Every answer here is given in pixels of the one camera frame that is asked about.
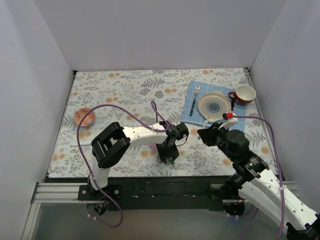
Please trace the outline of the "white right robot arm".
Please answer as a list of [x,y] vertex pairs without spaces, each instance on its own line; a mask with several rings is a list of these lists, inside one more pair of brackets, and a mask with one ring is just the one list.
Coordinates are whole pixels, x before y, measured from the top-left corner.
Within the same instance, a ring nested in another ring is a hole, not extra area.
[[289,240],[316,240],[320,237],[320,215],[300,201],[250,150],[250,142],[240,130],[228,130],[222,123],[199,129],[208,147],[217,147],[232,162],[236,173],[217,189],[222,197],[239,197],[251,202],[286,231]]

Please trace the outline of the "pink highlighter pen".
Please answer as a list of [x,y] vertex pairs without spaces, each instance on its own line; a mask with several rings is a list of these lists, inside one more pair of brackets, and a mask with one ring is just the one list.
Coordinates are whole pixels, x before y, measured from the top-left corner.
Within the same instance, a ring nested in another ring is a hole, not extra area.
[[149,146],[151,147],[151,149],[152,149],[153,151],[155,151],[155,152],[158,151],[158,148],[157,148],[156,144],[153,143],[153,144],[150,144]]

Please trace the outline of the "white green-tipped marker pen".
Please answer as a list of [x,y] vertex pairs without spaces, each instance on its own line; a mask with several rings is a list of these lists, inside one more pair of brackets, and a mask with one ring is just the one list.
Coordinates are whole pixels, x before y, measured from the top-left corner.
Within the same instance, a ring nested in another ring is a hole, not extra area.
[[206,128],[208,122],[209,122],[209,118],[206,118],[206,120],[205,120],[204,123],[203,123],[203,128]]

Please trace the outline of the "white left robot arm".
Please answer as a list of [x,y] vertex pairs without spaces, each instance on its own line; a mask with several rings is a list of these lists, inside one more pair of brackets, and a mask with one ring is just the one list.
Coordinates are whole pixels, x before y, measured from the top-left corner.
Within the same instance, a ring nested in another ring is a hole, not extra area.
[[121,160],[128,149],[151,145],[155,147],[163,163],[174,164],[179,157],[176,141],[187,139],[188,136],[189,130],[184,123],[173,125],[161,121],[140,127],[111,123],[91,141],[95,163],[88,177],[89,194],[95,200],[106,196],[110,169]]

